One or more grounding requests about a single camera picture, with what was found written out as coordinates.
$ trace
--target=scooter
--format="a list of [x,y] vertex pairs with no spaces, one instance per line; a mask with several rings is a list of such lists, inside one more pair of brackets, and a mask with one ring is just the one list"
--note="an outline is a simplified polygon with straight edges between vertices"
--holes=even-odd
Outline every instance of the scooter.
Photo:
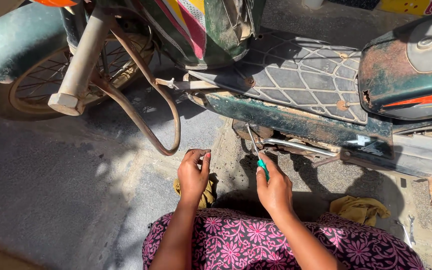
[[[234,119],[241,138],[251,139],[250,123],[259,149],[303,155],[313,168],[343,160],[425,178],[432,205],[432,15],[359,51],[262,27],[265,1],[36,2],[0,17],[1,117],[80,115],[110,97],[172,155],[181,127],[167,88],[176,89]],[[154,51],[187,71],[182,80],[153,76]],[[140,74],[171,108],[170,149],[120,91]]]

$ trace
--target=front wheel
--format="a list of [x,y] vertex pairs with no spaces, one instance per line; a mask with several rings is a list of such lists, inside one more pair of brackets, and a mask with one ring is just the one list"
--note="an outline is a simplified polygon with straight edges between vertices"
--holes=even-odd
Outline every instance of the front wheel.
[[[151,44],[143,50],[149,38],[141,34],[128,36],[145,62],[149,63],[154,46]],[[105,51],[108,77],[116,88],[125,88],[141,75],[135,62],[111,35],[106,39]],[[0,117],[16,121],[39,121],[64,116],[49,107],[48,100],[51,94],[59,90],[72,57],[69,47],[62,47],[49,57],[41,59],[12,83],[0,83]],[[101,57],[98,66],[99,70],[104,70]],[[84,100],[86,106],[99,104],[108,98],[99,88],[89,87],[90,93]]]

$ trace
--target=logo sticker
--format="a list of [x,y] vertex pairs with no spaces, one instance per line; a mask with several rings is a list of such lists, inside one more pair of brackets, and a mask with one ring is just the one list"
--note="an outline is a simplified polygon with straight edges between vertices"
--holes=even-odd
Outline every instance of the logo sticker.
[[376,140],[373,138],[369,138],[366,136],[362,136],[362,135],[357,135],[357,139],[356,140],[351,140],[351,141],[346,141],[346,143],[350,143],[350,144],[354,144],[354,145],[358,145],[361,146],[360,148],[358,148],[357,150],[366,152],[366,153],[370,153],[376,156],[382,156],[383,152],[377,148],[378,145],[384,143],[383,141],[380,140]]

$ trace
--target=floral fabric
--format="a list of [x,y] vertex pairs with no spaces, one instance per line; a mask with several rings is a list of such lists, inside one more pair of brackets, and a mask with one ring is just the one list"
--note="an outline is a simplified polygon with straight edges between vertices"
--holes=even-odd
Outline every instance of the floral fabric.
[[[156,220],[143,242],[144,269],[153,261],[171,216]],[[330,213],[305,225],[348,269],[424,269],[416,252],[384,230]],[[217,208],[199,209],[196,214],[192,265],[198,270],[301,269],[272,220]]]

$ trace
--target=front fender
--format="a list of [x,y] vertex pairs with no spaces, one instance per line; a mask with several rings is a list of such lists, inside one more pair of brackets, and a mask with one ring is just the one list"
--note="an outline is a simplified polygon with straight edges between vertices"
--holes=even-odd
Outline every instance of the front fender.
[[68,46],[59,8],[31,3],[0,17],[0,83]]

